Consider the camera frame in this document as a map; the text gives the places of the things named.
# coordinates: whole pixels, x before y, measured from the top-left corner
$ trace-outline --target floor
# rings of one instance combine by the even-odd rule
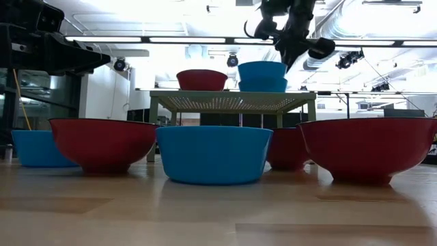
[[[417,246],[437,245],[436,226],[437,166],[376,188],[332,184],[316,165],[202,187],[167,180],[161,162],[125,177],[0,164],[2,245]]]

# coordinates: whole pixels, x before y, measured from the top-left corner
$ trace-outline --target ceiling light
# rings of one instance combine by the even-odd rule
[[[224,38],[150,38],[150,42],[155,43],[200,43],[200,44],[220,44],[225,43]]]
[[[405,41],[403,46],[437,46],[437,41]]]
[[[394,43],[388,40],[335,40],[336,46],[392,46]]]
[[[140,37],[91,37],[91,36],[70,36],[66,37],[67,41],[79,41],[79,42],[100,42],[100,43],[109,43],[109,42],[141,42]]]
[[[237,44],[273,44],[273,40],[260,40],[257,38],[236,38],[234,42]]]

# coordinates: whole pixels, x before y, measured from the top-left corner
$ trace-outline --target bowl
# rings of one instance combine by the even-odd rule
[[[288,81],[284,78],[255,78],[241,81],[241,92],[285,92]]]
[[[252,61],[238,66],[241,81],[260,77],[280,79],[286,72],[287,65],[275,61]]]
[[[195,185],[258,180],[273,131],[236,126],[170,126],[156,130],[164,171]]]
[[[12,131],[12,137],[23,167],[77,167],[62,156],[51,131]]]
[[[363,118],[299,124],[311,160],[334,180],[385,185],[427,155],[437,120]]]
[[[274,129],[267,161],[273,170],[301,171],[309,157],[300,129]]]
[[[176,77],[181,90],[223,91],[227,75],[205,69],[192,69],[179,72]]]
[[[97,119],[51,119],[60,152],[86,174],[123,174],[155,143],[154,124]]]

